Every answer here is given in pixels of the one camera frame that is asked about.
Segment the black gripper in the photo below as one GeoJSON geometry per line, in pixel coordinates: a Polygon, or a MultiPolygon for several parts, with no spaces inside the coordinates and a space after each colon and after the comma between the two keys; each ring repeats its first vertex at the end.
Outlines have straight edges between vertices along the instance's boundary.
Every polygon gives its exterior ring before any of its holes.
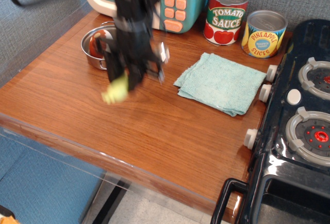
{"type": "MultiPolygon", "coordinates": [[[[146,15],[142,19],[115,18],[115,37],[112,39],[97,38],[97,46],[102,49],[100,40],[115,42],[121,50],[132,50],[134,46],[151,43],[153,15],[146,15]]],[[[104,51],[106,70],[111,83],[124,78],[125,67],[118,52],[104,51]]],[[[144,64],[129,64],[128,68],[128,91],[132,91],[144,79],[146,67],[144,64]]]]}

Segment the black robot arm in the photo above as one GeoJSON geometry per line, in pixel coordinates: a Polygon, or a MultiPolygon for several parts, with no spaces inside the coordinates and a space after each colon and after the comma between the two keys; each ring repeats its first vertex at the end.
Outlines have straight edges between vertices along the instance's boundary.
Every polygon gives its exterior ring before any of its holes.
{"type": "Polygon", "coordinates": [[[127,94],[146,74],[163,81],[163,63],[168,60],[164,44],[152,49],[152,22],[159,0],[115,0],[114,38],[95,36],[98,52],[106,61],[110,85],[107,94],[127,94]]]}

